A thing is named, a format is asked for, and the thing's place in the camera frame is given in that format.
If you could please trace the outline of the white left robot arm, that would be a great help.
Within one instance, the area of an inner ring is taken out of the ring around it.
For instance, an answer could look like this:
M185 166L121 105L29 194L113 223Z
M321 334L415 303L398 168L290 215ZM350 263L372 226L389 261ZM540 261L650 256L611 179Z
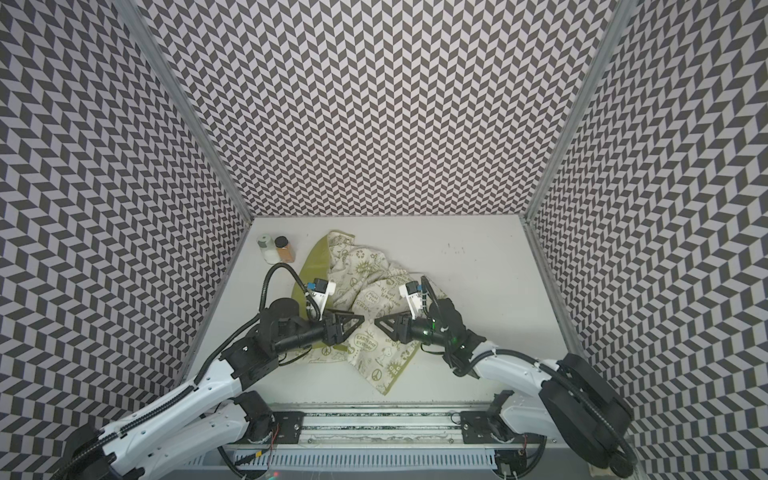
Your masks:
M197 373L139 411L100 429L78 428L66 441L56 479L157 479L212 449L244 440L271 443L281 426L254 385L285 353L316 343L336 346L364 316L327 308L335 285L299 285L306 301L262 301L258 313L205 359Z

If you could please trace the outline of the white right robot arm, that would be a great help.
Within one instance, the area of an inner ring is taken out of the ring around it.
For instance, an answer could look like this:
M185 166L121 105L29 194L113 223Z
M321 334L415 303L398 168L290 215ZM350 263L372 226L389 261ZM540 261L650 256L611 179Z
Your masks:
M426 292L406 296L404 312L375 319L375 326L400 344L419 342L442 348L444 362L459 377L471 376L507 386L489 418L492 431L561 439L588 464L629 478L638 458L626 434L633 421L629 404L581 356L541 360L502 348L467 328L448 298Z

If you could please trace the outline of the green and cream printed jacket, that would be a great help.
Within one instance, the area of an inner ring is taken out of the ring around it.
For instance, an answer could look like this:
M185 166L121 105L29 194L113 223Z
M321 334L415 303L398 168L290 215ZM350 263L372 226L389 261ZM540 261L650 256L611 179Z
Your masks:
M390 392L421 347L419 341L397 343L375 327L373 320L410 311L399 287L416 275L388 259L380 250L359 245L353 235L331 231L317 242L300 277L336 284L327 306L365 317L365 323L340 346L315 344L292 355L300 364L347 363L382 395Z

